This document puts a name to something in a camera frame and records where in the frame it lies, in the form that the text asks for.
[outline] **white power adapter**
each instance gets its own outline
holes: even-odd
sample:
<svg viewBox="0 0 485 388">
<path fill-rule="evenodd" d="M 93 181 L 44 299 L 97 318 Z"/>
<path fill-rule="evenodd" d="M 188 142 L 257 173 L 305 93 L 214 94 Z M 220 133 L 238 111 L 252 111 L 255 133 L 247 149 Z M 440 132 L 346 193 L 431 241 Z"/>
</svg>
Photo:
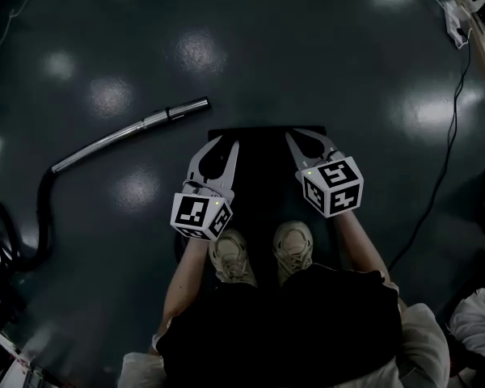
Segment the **white power adapter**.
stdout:
<svg viewBox="0 0 485 388">
<path fill-rule="evenodd" d="M 464 32 L 462 23 L 466 24 L 469 14 L 463 10 L 460 6 L 451 6 L 449 2 L 445 3 L 445 27 L 447 28 L 447 33 L 453 39 L 454 44 L 458 49 L 469 43 L 469 39 L 458 32 L 461 29 Z"/>
</svg>

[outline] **forearm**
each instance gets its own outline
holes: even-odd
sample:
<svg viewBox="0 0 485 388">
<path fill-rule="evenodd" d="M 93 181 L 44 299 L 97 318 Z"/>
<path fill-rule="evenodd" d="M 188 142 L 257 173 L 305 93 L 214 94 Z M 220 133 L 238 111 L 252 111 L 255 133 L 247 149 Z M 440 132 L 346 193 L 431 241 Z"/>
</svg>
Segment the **forearm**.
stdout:
<svg viewBox="0 0 485 388">
<path fill-rule="evenodd" d="M 162 324 L 158 329 L 165 333 L 168 322 L 187 309 L 197 297 L 205 269 L 209 242 L 191 238 L 172 277 L 163 305 Z"/>
<path fill-rule="evenodd" d="M 336 225 L 339 227 L 344 247 L 352 264 L 360 272 L 372 272 L 379 270 L 384 273 L 385 281 L 390 281 L 390 275 L 385 262 L 370 241 L 369 236 L 361 227 L 360 222 L 352 211 L 347 211 L 335 216 Z"/>
</svg>

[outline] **black hose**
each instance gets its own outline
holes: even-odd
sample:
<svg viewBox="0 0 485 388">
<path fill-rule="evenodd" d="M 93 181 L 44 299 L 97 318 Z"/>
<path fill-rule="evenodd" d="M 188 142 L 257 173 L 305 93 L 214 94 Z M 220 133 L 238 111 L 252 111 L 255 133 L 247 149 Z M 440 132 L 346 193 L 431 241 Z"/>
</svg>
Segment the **black hose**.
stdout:
<svg viewBox="0 0 485 388">
<path fill-rule="evenodd" d="M 5 237 L 0 234 L 0 279 L 11 276 L 14 272 L 30 272 L 49 257 L 49 235 L 52 226 L 52 214 L 50 211 L 50 192 L 57 175 L 49 168 L 43 175 L 38 186 L 36 200 L 36 216 L 39 227 L 39 239 L 36 253 L 26 256 L 22 252 L 23 243 L 16 233 L 11 216 L 6 208 L 0 203 L 0 224 L 6 231 Z"/>
</svg>

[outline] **white cube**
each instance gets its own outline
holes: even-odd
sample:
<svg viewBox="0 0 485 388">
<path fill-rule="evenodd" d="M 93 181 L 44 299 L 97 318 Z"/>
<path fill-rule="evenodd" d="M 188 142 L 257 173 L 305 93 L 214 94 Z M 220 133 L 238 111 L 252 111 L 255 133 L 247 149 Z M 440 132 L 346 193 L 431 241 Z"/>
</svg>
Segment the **white cube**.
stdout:
<svg viewBox="0 0 485 388">
<path fill-rule="evenodd" d="M 176 193 L 171 226 L 186 237 L 215 242 L 232 215 L 225 198 Z"/>
<path fill-rule="evenodd" d="M 352 157 L 302 171 L 304 198 L 324 217 L 356 209 L 361 204 L 363 176 Z"/>
</svg>

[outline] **floor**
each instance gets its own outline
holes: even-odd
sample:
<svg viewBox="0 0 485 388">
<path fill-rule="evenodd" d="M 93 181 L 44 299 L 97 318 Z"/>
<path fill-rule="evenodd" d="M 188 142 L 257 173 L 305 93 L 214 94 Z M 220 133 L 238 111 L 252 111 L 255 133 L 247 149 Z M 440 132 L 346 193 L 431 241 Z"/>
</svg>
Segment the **floor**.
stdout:
<svg viewBox="0 0 485 388">
<path fill-rule="evenodd" d="M 21 1 L 0 0 L 0 35 Z M 390 262 L 441 169 L 465 60 L 433 0 L 31 0 L 0 51 L 0 200 L 28 246 L 47 167 L 156 108 L 207 95 L 213 110 L 57 181 L 53 257 L 15 276 L 28 302 L 15 342 L 76 386 L 113 386 L 122 356 L 147 349 L 176 265 L 173 193 L 210 129 L 325 126 L 365 178 L 356 214 Z M 458 105 L 435 209 L 393 271 L 407 304 L 437 314 L 485 245 L 474 48 Z"/>
</svg>

